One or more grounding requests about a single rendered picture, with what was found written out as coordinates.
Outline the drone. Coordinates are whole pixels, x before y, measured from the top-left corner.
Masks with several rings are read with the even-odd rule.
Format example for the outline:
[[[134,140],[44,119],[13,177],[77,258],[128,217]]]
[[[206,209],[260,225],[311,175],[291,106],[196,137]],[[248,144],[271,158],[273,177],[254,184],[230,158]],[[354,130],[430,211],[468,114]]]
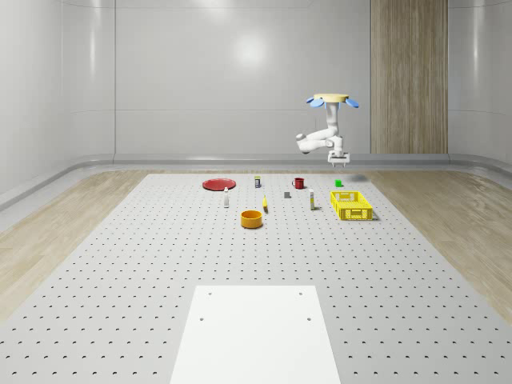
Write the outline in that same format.
[[[320,107],[327,103],[345,103],[353,108],[359,107],[359,104],[346,94],[315,94],[313,97],[308,98],[306,103],[312,107]]]

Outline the yellow basket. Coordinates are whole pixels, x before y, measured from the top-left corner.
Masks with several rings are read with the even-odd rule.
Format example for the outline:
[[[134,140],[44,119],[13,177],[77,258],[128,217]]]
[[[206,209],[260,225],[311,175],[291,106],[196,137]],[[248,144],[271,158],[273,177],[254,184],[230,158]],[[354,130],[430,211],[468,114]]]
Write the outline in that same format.
[[[341,220],[371,220],[373,207],[359,191],[333,190],[330,202]]]

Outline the yellow bowl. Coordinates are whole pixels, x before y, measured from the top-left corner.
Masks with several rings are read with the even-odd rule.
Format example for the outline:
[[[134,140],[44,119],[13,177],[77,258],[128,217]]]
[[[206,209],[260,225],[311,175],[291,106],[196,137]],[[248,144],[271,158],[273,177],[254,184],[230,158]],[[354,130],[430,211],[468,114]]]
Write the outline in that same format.
[[[257,210],[241,212],[241,226],[247,229],[256,229],[262,225],[262,213]]]

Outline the red plate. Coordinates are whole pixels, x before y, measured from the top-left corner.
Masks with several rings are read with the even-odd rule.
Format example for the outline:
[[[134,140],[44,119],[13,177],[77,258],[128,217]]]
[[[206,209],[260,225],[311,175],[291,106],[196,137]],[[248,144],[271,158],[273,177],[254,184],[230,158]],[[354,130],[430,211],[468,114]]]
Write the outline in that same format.
[[[233,189],[236,187],[236,181],[230,178],[213,178],[206,180],[202,186],[207,190],[224,191],[224,189]]]

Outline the white board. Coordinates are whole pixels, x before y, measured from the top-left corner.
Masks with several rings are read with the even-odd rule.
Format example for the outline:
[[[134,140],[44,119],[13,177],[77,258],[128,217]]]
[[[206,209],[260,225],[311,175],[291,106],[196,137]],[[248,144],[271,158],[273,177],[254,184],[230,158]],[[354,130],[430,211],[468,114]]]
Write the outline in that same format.
[[[314,286],[197,286],[170,384],[340,384]]]

